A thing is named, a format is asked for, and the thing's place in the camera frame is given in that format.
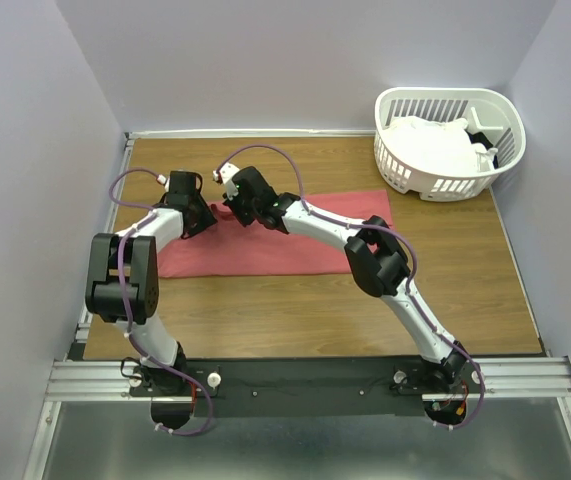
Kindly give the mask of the red t shirt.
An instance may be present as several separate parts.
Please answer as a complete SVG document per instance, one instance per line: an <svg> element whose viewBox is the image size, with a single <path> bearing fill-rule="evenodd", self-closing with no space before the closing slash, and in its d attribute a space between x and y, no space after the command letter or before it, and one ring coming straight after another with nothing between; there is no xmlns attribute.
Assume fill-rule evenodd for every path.
<svg viewBox="0 0 571 480"><path fill-rule="evenodd" d="M158 254L162 278L346 274L345 254L301 235L258 223L242 226L222 203L211 205L217 223L193 238L170 242Z"/></svg>

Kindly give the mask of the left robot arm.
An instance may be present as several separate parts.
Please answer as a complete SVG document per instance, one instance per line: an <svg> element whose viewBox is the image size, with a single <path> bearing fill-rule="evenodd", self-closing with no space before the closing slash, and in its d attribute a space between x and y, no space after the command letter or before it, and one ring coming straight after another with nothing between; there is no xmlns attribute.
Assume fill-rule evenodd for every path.
<svg viewBox="0 0 571 480"><path fill-rule="evenodd" d="M187 374L180 343L165 328L158 313L160 296L158 253L175 240L189 239L216 224L204 200L202 176L172 171L164 176L149 169L164 188L154 205L114 199L119 206L138 208L144 215L115 233L99 233L91 242L85 304L104 322L115 325L138 353L143 367L154 369L152 382L166 395L189 385L204 388Z"/></svg>

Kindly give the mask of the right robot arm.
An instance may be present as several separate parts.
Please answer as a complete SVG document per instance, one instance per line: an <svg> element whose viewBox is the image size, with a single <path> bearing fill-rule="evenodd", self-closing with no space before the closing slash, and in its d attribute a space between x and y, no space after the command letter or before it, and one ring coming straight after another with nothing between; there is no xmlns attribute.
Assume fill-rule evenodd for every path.
<svg viewBox="0 0 571 480"><path fill-rule="evenodd" d="M409 265L415 252L402 245L382 218L348 218L311 205L302 196L278 194L254 167L227 164L215 170L213 178L224 186L224 204L242 225L258 222L344 252L356 285L383 301L415 342L424 362L418 387L448 393L459 383L469 355L419 293Z"/></svg>

